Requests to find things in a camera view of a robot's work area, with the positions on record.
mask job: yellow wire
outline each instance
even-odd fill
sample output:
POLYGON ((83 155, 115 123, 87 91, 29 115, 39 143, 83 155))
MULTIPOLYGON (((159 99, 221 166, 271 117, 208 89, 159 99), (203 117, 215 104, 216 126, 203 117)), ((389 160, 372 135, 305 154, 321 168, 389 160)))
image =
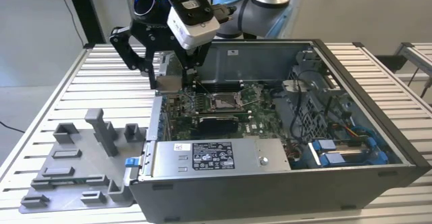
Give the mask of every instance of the yellow wire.
POLYGON ((359 135, 356 134, 356 132, 352 131, 352 129, 349 129, 348 127, 345 127, 347 131, 349 131, 356 137, 359 137, 359 135))

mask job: aluminum workbench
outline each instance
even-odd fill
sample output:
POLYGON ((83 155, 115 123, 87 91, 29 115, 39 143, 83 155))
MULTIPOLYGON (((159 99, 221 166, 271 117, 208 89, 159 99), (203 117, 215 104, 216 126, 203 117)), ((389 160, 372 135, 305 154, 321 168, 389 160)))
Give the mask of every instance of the aluminum workbench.
POLYGON ((432 76, 432 43, 401 43, 396 55, 404 56, 429 77, 432 76))
MULTIPOLYGON (((364 90, 384 110, 413 146, 432 164, 432 108, 373 57, 352 43, 328 43, 364 90)), ((143 46, 133 46, 139 55, 143 46)), ((164 55, 157 54, 155 65, 164 55)), ((60 122, 91 129, 84 121, 88 108, 104 108, 104 118, 115 127, 125 123, 149 124, 155 92, 139 71, 129 71, 111 45, 84 50, 47 104, 0 168, 0 221, 5 223, 132 223, 145 222, 139 206, 37 214, 20 214, 27 194, 55 141, 60 122)), ((388 190, 363 210, 299 214, 205 223, 431 223, 432 171, 407 188, 388 190)))

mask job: power supply label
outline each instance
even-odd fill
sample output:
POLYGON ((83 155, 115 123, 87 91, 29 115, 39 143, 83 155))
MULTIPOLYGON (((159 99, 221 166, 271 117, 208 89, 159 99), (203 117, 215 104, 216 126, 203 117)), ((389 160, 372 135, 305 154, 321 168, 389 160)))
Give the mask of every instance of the power supply label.
POLYGON ((231 142, 193 143, 192 156, 195 170, 236 168, 231 142))

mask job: motherboard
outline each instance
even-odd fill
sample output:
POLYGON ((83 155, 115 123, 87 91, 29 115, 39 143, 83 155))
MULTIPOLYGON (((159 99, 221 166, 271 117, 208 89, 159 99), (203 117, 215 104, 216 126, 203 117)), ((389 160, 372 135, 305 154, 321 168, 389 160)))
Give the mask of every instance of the motherboard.
POLYGON ((223 87, 193 85, 168 96, 167 137, 172 141, 211 139, 287 139, 265 83, 235 83, 223 87))

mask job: black cable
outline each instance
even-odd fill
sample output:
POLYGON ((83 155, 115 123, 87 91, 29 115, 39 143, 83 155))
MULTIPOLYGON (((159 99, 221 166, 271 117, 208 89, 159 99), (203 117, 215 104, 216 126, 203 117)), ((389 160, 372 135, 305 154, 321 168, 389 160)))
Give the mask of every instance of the black cable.
POLYGON ((5 127, 5 128, 8 128, 8 129, 11 129, 11 130, 15 130, 15 131, 17 131, 17 132, 20 132, 20 133, 24 133, 24 131, 23 130, 20 130, 20 129, 16 129, 16 128, 13 128, 13 127, 11 127, 11 126, 8 126, 8 125, 5 125, 1 121, 0 121, 0 124, 5 127))
POLYGON ((301 136, 297 137, 293 133, 293 126, 295 126, 295 122, 296 122, 296 119, 299 117, 299 114, 300 114, 300 107, 301 107, 301 88, 300 88, 300 84, 299 84, 299 81, 297 81, 297 87, 299 87, 299 93, 297 93, 297 108, 296 108, 296 112, 295 112, 295 117, 292 118, 292 121, 291 121, 291 125, 289 125, 289 133, 291 133, 291 136, 300 142, 303 143, 303 139, 301 139, 301 136))
MULTIPOLYGON (((299 76, 301 75, 301 73, 303 72, 315 72, 315 73, 317 73, 317 74, 320 74, 317 71, 313 71, 313 70, 304 70, 304 71, 301 71, 300 73, 299 73, 299 75, 297 75, 297 78, 295 79, 295 81, 301 81, 305 85, 308 85, 309 83, 305 81, 305 80, 303 80, 301 78, 299 78, 299 76)), ((317 99, 317 101, 319 101, 319 103, 323 105, 323 107, 325 107, 327 106, 327 104, 321 101, 321 99, 319 98, 319 96, 316 96, 316 99, 317 99)), ((331 112, 335 116, 336 116, 336 118, 339 118, 341 121, 344 121, 343 119, 341 119, 341 117, 337 115, 337 113, 333 111, 333 109, 329 107, 328 108, 328 112, 331 112)))
POLYGON ((412 74, 412 77, 411 77, 409 82, 408 82, 408 86, 409 86, 411 83, 412 83, 412 80, 413 80, 413 78, 415 78, 415 76, 416 76, 416 74, 417 74, 419 69, 420 69, 420 68, 417 68, 416 71, 415 71, 413 74, 412 74))
POLYGON ((325 108, 324 108, 324 117, 327 117, 327 114, 329 113, 329 109, 331 109, 331 105, 332 105, 332 100, 333 100, 333 97, 331 96, 329 97, 329 100, 327 101, 325 108))
POLYGON ((428 89, 428 87, 425 87, 425 88, 423 89, 423 92, 421 92, 420 98, 424 97, 427 89, 428 89))
POLYGON ((80 38, 80 41, 81 41, 81 45, 84 47, 84 41, 83 41, 83 38, 81 38, 81 35, 80 35, 80 32, 79 32, 79 29, 76 27, 76 23, 75 23, 75 19, 73 19, 73 14, 72 14, 72 11, 71 11, 71 8, 69 8, 69 5, 67 3, 67 0, 63 0, 65 5, 67 5, 67 8, 68 8, 68 11, 69 11, 69 14, 71 14, 71 17, 72 17, 72 23, 73 23, 73 27, 75 27, 75 31, 76 31, 76 34, 79 35, 79 38, 80 38))

